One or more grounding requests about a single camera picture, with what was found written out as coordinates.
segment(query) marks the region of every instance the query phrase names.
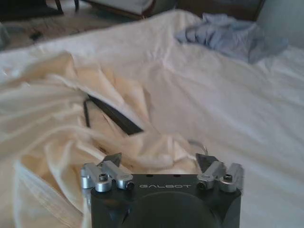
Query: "screw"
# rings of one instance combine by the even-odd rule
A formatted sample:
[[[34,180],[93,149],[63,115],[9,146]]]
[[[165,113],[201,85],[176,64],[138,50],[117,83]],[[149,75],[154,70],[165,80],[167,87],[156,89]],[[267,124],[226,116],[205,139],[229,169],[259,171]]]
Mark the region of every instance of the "screw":
[[[233,177],[230,174],[226,174],[223,179],[225,181],[232,181]]]
[[[108,176],[105,173],[102,173],[99,175],[99,180],[106,181],[106,180],[108,180]]]
[[[134,183],[129,182],[129,183],[127,183],[127,185],[125,187],[126,187],[127,190],[132,190],[134,188]]]
[[[203,182],[199,182],[197,184],[197,187],[198,187],[199,190],[206,190],[206,184],[203,183]]]

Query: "wrinkled fabric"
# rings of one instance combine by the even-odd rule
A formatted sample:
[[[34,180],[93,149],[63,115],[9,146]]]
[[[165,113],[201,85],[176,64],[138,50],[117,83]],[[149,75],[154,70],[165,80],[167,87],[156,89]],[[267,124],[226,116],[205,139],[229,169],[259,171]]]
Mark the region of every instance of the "wrinkled fabric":
[[[181,43],[197,43],[226,56],[255,63],[287,48],[288,40],[265,35],[254,22],[225,14],[203,14],[203,20],[176,33]]]
[[[86,128],[86,94],[129,115],[144,132],[126,135],[93,104],[92,128]],[[8,204],[6,210],[13,206],[18,228],[91,228],[80,169],[109,154],[122,152],[121,168],[131,173],[198,172],[186,140],[151,127],[138,82],[116,77],[109,69],[75,68],[66,52],[26,66],[18,79],[2,84],[0,107],[1,162],[11,152],[19,153],[16,162],[4,164],[5,172],[1,169],[12,177],[2,182],[1,197],[10,199],[13,193],[13,201],[2,203]]]
[[[58,70],[56,77],[36,78],[35,83],[28,83],[29,79],[21,81],[22,86],[11,83],[0,88],[0,119],[4,124],[0,127],[0,180],[4,183],[0,186],[0,227],[14,227],[14,220],[22,221],[18,226],[25,228],[40,228],[43,221],[46,221],[44,227],[71,227],[74,226],[72,222],[89,227],[91,219],[87,208],[83,206],[80,213],[80,210],[75,210],[81,207],[80,192],[76,192],[78,188],[72,188],[73,191],[68,188],[79,181],[78,168],[69,163],[80,167],[87,160],[99,162],[105,154],[99,150],[102,144],[108,145],[113,152],[120,151],[115,147],[120,145],[128,151],[123,151],[123,154],[128,154],[123,167],[131,171],[132,164],[128,161],[136,157],[139,158],[136,159],[136,172],[195,172],[191,156],[179,160],[189,156],[184,139],[201,142],[210,155],[227,166],[232,162],[243,165],[245,178],[240,227],[303,227],[304,51],[289,46],[276,56],[250,65],[204,46],[180,45],[173,34],[200,20],[191,13],[177,10],[127,25],[0,53],[2,83],[19,78],[22,69],[29,64],[50,59],[63,50],[71,53],[74,60],[73,67]],[[110,80],[111,75],[119,78],[122,88],[115,87],[113,91],[120,91],[116,94],[122,93],[125,82],[144,88],[143,92],[138,89],[133,94],[133,87],[128,86],[129,92],[120,96],[123,97],[120,107],[127,103],[129,108],[125,110],[130,109],[134,113],[129,116],[133,116],[139,125],[142,123],[141,126],[149,134],[156,130],[160,133],[158,137],[152,139],[142,134],[142,140],[124,138],[120,129],[94,106],[89,107],[92,129],[85,128],[82,110],[85,87],[79,88],[83,83],[78,79],[74,79],[73,83],[68,80],[68,72],[73,72],[71,69],[83,72],[81,79],[86,86],[94,86],[98,96],[107,97],[113,105],[119,105],[117,101],[121,99],[117,96],[114,99],[109,92],[98,89],[102,88],[98,87],[100,83],[92,83],[96,82],[98,74],[90,72],[101,71],[103,81],[109,79],[109,88],[113,88],[117,81]],[[46,79],[48,83],[52,79],[52,84],[46,84]],[[68,84],[76,85],[75,89]],[[25,112],[28,116],[18,121],[15,118],[22,114],[22,110],[31,111]],[[57,129],[61,126],[63,129],[59,134]],[[55,134],[51,135],[52,131],[48,129],[53,128]],[[115,143],[105,140],[105,135],[115,138]],[[46,146],[41,141],[45,138],[46,142],[50,142]],[[164,144],[165,156],[162,157]],[[19,159],[23,152],[30,152],[28,160]],[[43,187],[39,188],[39,192],[46,192],[49,198],[41,195],[45,200],[22,203],[24,198],[33,194],[29,195],[30,187],[24,186],[28,183],[27,177],[25,181],[19,181],[18,187],[13,185],[12,178],[8,178],[16,176],[12,169],[17,161],[37,168],[32,170],[38,173],[35,176],[43,178],[39,177],[38,186]],[[155,167],[158,164],[155,161],[164,162],[163,167]],[[23,187],[26,191],[21,201],[13,201],[15,189]],[[57,206],[49,207],[48,201],[55,202]],[[18,216],[13,216],[13,205],[21,208],[16,212]],[[57,219],[53,216],[56,210],[50,212],[49,208],[63,208],[73,214],[64,213]],[[34,217],[41,220],[34,224]]]

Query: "light blue clothing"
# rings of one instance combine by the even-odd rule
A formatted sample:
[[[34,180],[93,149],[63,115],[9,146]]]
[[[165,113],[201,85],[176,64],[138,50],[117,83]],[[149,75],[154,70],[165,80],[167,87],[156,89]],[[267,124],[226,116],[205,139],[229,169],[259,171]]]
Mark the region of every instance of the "light blue clothing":
[[[175,34],[181,43],[198,43],[226,56],[255,63],[285,50],[288,40],[267,36],[254,22],[225,14],[203,14],[199,24]]]

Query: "floor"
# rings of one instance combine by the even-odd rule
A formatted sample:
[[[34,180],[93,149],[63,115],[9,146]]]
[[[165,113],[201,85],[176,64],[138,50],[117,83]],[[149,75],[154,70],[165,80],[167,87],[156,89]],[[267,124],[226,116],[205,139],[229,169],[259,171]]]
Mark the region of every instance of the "floor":
[[[54,0],[47,0],[47,4],[57,8]],[[4,26],[9,33],[10,42],[3,50],[27,47],[51,39],[132,21],[126,17],[94,9],[82,1],[77,13],[74,0],[61,0],[61,5],[63,16],[5,22]]]

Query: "wall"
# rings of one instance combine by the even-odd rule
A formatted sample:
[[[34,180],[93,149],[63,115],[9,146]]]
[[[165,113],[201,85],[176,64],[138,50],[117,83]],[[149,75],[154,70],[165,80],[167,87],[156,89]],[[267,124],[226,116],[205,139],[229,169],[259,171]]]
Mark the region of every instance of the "wall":
[[[258,24],[304,49],[304,0],[266,0]]]

